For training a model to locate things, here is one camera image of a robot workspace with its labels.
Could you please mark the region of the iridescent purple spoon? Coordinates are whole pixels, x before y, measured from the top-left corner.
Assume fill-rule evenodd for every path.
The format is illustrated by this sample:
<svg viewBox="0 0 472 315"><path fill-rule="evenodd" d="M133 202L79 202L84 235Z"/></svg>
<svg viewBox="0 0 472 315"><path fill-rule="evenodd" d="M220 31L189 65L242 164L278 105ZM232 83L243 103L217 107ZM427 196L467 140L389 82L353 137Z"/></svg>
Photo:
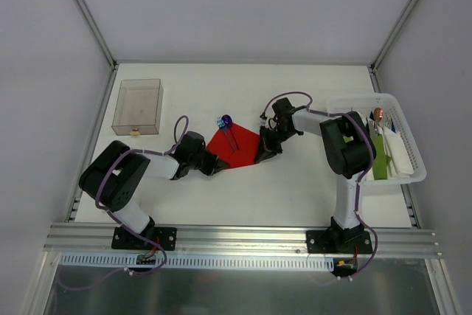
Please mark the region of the iridescent purple spoon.
<svg viewBox="0 0 472 315"><path fill-rule="evenodd" d="M239 150L240 149L239 144L238 144L238 142L236 140L236 137L235 137L235 134L232 130L232 127L233 127L232 118L228 114L224 114L222 116L222 120L223 120L223 123L224 123L226 131L227 131L227 138L228 139L232 138L232 143L230 144L231 147L232 147L232 150L233 151Z"/></svg>

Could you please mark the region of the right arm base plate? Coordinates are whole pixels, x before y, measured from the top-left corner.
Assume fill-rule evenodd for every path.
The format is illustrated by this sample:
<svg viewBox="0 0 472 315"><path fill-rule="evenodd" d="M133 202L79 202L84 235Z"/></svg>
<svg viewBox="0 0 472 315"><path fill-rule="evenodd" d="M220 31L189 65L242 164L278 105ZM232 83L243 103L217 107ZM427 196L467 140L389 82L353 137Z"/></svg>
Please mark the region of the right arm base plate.
<svg viewBox="0 0 472 315"><path fill-rule="evenodd" d="M308 230L305 241L309 254L355 254L371 255L373 252L370 234L363 231L355 238L342 240L327 230Z"/></svg>

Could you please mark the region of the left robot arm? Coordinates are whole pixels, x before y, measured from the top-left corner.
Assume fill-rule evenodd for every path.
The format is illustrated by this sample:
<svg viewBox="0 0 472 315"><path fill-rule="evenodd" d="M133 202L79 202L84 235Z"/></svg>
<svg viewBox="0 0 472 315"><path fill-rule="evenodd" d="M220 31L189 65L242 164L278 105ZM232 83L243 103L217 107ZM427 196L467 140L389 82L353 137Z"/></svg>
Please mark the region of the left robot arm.
<svg viewBox="0 0 472 315"><path fill-rule="evenodd" d="M168 152L132 149L115 140L86 168L80 189L129 228L128 240L139 249L154 239L153 219L133 200L140 181L146 177L179 180L191 170L213 176L229 169L229 163L210 152L202 135L189 131Z"/></svg>

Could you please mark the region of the red paper napkin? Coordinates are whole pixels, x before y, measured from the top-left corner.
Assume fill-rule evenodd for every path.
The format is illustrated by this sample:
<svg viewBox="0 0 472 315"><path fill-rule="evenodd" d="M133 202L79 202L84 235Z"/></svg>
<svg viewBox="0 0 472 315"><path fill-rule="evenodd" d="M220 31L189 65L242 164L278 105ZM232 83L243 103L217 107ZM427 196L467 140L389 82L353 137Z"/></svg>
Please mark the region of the red paper napkin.
<svg viewBox="0 0 472 315"><path fill-rule="evenodd" d="M223 132L217 130L213 138L206 145L207 149L230 164L229 169L246 167L254 164L254 156L259 145L260 136L240 125L233 124L232 130L240 149L235 152L229 146Z"/></svg>

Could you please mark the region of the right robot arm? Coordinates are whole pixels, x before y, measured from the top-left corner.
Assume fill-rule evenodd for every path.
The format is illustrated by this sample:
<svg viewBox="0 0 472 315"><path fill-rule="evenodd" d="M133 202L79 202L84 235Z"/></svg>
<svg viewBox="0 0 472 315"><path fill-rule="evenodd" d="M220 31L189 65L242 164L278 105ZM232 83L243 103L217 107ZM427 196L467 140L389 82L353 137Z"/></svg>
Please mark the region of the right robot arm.
<svg viewBox="0 0 472 315"><path fill-rule="evenodd" d="M331 114L296 107L282 95L269 102L274 116L266 111L260 115L260 140L254 163L271 159L282 153L282 143L305 133L322 138L325 156L336 174L336 207L327 234L337 252L348 252L356 244L366 226L360 217L360 183L372 168L375 146L355 111Z"/></svg>

